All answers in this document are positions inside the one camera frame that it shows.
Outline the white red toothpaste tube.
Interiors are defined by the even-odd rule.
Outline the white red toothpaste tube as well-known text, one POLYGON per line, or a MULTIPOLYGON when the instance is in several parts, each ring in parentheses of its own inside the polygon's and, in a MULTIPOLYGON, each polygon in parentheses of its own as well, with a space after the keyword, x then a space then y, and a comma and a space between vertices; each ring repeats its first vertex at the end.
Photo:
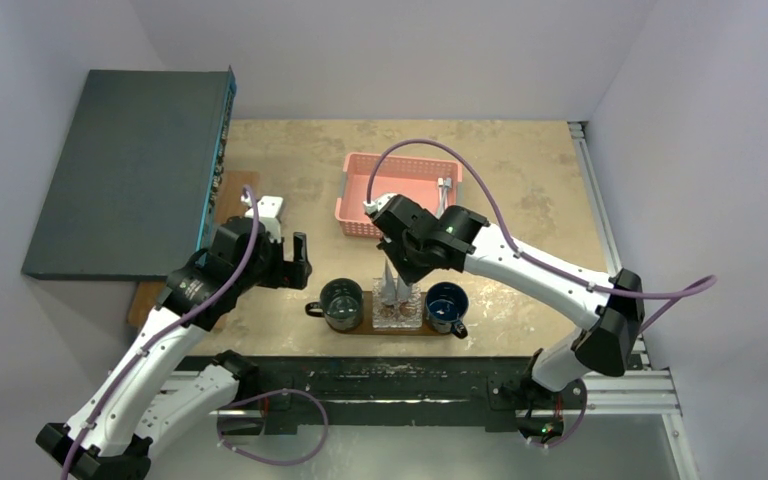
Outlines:
POLYGON ((395 299, 398 304, 407 303, 412 296, 413 286, 410 282, 404 280, 402 277, 396 279, 396 294, 395 299))

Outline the dark green grey mug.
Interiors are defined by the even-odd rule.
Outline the dark green grey mug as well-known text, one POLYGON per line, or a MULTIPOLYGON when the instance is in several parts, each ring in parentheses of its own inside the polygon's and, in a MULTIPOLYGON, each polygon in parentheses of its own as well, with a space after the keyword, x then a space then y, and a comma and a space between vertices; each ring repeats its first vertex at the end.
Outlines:
POLYGON ((363 320, 363 290, 354 280, 333 279, 322 287, 317 301, 305 305, 304 311, 310 317, 324 318, 337 332, 348 332, 363 320))

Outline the white grey toothpaste tube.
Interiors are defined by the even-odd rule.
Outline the white grey toothpaste tube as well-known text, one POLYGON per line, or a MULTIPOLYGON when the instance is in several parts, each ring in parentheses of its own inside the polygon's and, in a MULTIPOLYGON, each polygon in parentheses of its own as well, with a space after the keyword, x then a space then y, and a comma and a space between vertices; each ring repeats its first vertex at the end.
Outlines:
POLYGON ((384 261, 384 270, 380 283, 380 300, 384 305, 392 306, 397 300, 396 278, 393 276, 388 260, 384 261))

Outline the pink perforated plastic basket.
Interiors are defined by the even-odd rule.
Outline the pink perforated plastic basket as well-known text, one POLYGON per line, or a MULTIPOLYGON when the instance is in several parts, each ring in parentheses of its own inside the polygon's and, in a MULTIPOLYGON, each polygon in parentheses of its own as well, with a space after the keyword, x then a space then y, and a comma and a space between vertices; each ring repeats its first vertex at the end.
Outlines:
POLYGON ((346 236, 377 238, 380 232, 364 213, 363 202, 369 183, 373 184, 372 198, 385 193, 403 194, 423 208, 436 213, 438 207, 437 179, 451 177, 449 205, 460 202, 458 188, 463 181, 463 167, 455 160, 389 155, 370 178, 379 159, 377 154, 352 152, 343 165, 342 190, 339 194, 335 218, 346 236))

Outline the clear crystal toothbrush holder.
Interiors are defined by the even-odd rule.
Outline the clear crystal toothbrush holder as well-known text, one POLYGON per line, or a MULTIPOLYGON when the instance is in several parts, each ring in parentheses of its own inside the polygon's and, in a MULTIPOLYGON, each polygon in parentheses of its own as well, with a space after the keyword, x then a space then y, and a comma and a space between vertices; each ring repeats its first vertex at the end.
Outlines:
POLYGON ((375 278, 372 287, 372 325, 376 330, 419 329, 423 324, 423 292, 413 285, 411 299, 404 304, 387 306, 380 300, 381 278, 375 278))

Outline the navy blue mug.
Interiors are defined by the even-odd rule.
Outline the navy blue mug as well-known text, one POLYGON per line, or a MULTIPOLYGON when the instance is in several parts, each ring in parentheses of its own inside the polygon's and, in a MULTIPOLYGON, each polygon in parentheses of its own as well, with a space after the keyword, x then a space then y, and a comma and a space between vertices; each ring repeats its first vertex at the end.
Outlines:
POLYGON ((424 314, 428 325, 437 333, 465 339, 468 330, 463 318, 469 308, 466 292, 457 284, 439 282, 426 292, 424 314))

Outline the oval dark wooden tray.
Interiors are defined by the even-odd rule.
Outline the oval dark wooden tray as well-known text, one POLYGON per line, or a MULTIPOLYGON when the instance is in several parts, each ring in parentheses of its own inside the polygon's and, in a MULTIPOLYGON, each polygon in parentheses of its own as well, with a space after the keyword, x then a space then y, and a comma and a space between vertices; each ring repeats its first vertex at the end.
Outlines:
POLYGON ((376 292, 363 292, 363 314, 360 323, 346 331, 350 335, 441 337, 428 321, 425 292, 414 293, 407 307, 382 306, 376 292))

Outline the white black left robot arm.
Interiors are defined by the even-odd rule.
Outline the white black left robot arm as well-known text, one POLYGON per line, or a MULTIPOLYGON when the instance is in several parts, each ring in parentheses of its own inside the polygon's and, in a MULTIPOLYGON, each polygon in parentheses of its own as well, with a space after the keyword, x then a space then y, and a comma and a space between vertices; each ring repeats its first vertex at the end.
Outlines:
POLYGON ((68 421, 46 424, 37 445, 60 464, 63 479, 143 479, 210 412, 267 404, 258 366, 232 350, 172 394, 161 390, 242 294, 254 287, 302 290, 311 272, 305 234, 294 233, 287 260, 265 221, 230 219, 210 247, 168 276, 138 338, 98 391, 68 421))

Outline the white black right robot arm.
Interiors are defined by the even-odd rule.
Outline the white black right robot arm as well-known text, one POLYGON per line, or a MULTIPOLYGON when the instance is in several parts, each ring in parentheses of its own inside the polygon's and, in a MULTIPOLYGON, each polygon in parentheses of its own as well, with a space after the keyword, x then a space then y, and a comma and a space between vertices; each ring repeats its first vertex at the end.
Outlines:
POLYGON ((633 294, 641 279, 622 270, 611 276, 560 260, 505 234, 500 225, 462 206, 435 216, 401 194, 367 202, 364 211, 380 231, 377 245, 399 277, 416 283, 434 270, 484 277, 551 307, 575 331, 538 350, 521 381, 524 399, 544 407, 587 373, 626 373, 642 324, 633 294))

